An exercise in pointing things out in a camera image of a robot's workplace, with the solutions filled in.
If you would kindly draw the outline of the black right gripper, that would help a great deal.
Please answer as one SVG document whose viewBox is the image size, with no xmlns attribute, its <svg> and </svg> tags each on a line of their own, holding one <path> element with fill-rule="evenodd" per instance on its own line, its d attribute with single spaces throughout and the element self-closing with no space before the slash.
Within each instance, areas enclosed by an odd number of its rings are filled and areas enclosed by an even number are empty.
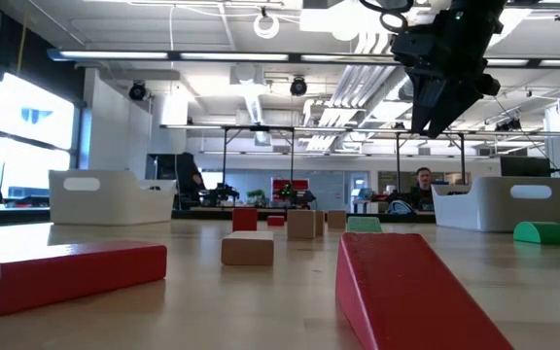
<svg viewBox="0 0 560 350">
<path fill-rule="evenodd" d="M 404 28 L 392 45 L 395 60 L 413 85 L 412 131 L 427 126 L 436 138 L 468 110 L 479 94 L 494 95 L 500 84 L 484 72 L 485 52 L 500 34 L 502 7 L 450 7 L 433 22 Z"/>
</svg>

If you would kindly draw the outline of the green rectangular wooden block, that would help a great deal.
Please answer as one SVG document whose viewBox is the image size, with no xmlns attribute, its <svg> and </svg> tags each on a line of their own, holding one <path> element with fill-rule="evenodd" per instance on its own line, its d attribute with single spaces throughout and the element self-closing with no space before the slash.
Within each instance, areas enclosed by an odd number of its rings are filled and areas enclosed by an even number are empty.
<svg viewBox="0 0 560 350">
<path fill-rule="evenodd" d="M 381 232 L 381 223 L 376 217 L 349 217 L 347 219 L 347 230 L 349 232 Z"/>
</svg>

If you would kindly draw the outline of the natural wooden rectangular block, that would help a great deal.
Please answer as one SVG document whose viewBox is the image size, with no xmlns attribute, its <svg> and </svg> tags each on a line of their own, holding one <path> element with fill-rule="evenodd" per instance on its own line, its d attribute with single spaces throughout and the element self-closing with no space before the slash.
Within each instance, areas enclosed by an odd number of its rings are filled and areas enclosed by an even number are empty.
<svg viewBox="0 0 560 350">
<path fill-rule="evenodd" d="M 344 210 L 330 210 L 327 213 L 328 230 L 345 230 L 347 213 Z"/>
<path fill-rule="evenodd" d="M 222 239 L 223 265 L 263 265 L 274 262 L 274 236 L 271 231 L 235 231 Z"/>
</svg>

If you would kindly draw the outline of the green half-round wooden block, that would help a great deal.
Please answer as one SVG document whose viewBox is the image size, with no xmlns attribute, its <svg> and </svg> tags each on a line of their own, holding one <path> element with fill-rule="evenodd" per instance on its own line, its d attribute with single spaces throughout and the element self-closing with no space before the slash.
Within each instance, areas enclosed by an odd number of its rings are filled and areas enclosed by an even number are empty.
<svg viewBox="0 0 560 350">
<path fill-rule="evenodd" d="M 553 222 L 521 222 L 514 228 L 513 239 L 540 245 L 560 245 L 560 225 Z"/>
</svg>

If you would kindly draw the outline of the large red wedge block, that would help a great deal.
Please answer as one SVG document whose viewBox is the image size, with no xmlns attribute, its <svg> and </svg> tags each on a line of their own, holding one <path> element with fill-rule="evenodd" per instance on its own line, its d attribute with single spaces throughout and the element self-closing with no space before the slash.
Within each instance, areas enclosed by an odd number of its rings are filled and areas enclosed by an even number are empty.
<svg viewBox="0 0 560 350">
<path fill-rule="evenodd" d="M 513 350 L 419 234 L 343 233 L 335 294 L 365 350 Z"/>
</svg>

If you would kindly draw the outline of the red square wooden block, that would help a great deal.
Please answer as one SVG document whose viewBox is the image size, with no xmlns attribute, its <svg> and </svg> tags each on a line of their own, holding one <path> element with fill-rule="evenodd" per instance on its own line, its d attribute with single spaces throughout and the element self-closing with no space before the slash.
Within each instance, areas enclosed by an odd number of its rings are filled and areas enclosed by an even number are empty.
<svg viewBox="0 0 560 350">
<path fill-rule="evenodd" d="M 256 208 L 235 208 L 232 210 L 233 231 L 256 231 L 258 211 Z"/>
</svg>

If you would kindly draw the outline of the person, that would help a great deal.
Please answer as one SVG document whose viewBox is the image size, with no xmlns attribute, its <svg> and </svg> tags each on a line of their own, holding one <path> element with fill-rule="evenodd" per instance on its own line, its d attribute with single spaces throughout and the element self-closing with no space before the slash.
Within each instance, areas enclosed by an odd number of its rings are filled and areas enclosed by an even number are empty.
<svg viewBox="0 0 560 350">
<path fill-rule="evenodd" d="M 416 171 L 416 185 L 411 188 L 410 204 L 417 211 L 433 211 L 432 172 L 428 167 Z"/>
<path fill-rule="evenodd" d="M 199 192 L 205 190 L 201 173 L 194 162 L 191 153 L 176 156 L 176 171 L 178 178 L 178 195 L 183 210 L 200 205 Z"/>
</svg>

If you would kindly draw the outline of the black computer monitor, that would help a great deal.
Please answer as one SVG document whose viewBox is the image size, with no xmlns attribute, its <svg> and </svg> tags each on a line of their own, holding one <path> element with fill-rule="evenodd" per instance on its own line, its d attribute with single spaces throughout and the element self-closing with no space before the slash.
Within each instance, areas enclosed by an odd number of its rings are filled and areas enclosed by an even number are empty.
<svg viewBox="0 0 560 350">
<path fill-rule="evenodd" d="M 550 161 L 545 157 L 500 157 L 505 177 L 550 177 Z"/>
</svg>

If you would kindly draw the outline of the LED light bar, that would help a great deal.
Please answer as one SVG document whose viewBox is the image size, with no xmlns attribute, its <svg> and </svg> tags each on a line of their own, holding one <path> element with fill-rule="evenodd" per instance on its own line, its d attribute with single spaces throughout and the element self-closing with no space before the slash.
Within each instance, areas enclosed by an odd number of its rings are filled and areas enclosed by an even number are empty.
<svg viewBox="0 0 560 350">
<path fill-rule="evenodd" d="M 53 61 L 252 62 L 399 66 L 391 54 L 301 52 L 88 51 L 48 49 Z M 488 68 L 560 69 L 560 57 L 487 57 Z"/>
</svg>

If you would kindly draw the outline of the black aluminium gantry frame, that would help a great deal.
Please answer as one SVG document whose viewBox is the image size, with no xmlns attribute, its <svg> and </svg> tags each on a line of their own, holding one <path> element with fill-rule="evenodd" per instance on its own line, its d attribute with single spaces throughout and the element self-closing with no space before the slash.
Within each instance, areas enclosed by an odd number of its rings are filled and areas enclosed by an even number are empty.
<svg viewBox="0 0 560 350">
<path fill-rule="evenodd" d="M 277 131 L 281 136 L 285 136 L 282 132 L 287 131 L 291 133 L 291 140 L 288 141 L 291 151 L 290 151 L 290 182 L 294 181 L 294 171 L 295 171 L 295 141 L 296 141 L 296 128 L 294 126 L 281 126 L 281 125 L 263 125 L 263 124 L 252 124 L 252 125 L 222 125 L 221 130 L 224 132 L 223 140 L 223 185 L 226 184 L 226 170 L 227 170 L 227 157 L 228 157 L 228 144 L 232 139 L 228 139 L 228 132 L 235 129 L 237 132 L 233 136 L 237 136 L 242 130 L 248 130 L 251 132 L 271 132 Z"/>
<path fill-rule="evenodd" d="M 427 137 L 426 131 L 412 132 L 410 130 L 400 130 L 394 129 L 393 134 L 395 135 L 395 155 L 396 155 L 396 174 L 397 174 L 397 189 L 399 190 L 403 184 L 401 176 L 401 136 L 406 135 L 405 140 L 409 140 L 412 136 Z M 443 131 L 441 136 L 444 136 L 450 142 L 452 142 L 460 151 L 460 162 L 461 162 L 461 181 L 463 185 L 468 184 L 466 176 L 466 151 L 465 151 L 465 135 L 462 132 L 454 131 Z"/>
</svg>

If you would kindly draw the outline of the black aluminium table frame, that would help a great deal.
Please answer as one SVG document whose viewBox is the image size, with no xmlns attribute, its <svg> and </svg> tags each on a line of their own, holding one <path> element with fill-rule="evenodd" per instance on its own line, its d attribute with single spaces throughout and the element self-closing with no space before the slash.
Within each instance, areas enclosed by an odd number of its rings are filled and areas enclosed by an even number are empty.
<svg viewBox="0 0 560 350">
<path fill-rule="evenodd" d="M 203 208 L 191 211 L 172 211 L 174 220 L 228 220 L 229 210 L 205 211 Z M 409 215 L 393 214 L 348 214 L 347 217 L 376 217 L 381 224 L 434 224 L 436 216 L 431 213 Z M 0 226 L 45 223 L 51 220 L 50 210 L 43 208 L 3 208 L 0 209 Z"/>
</svg>

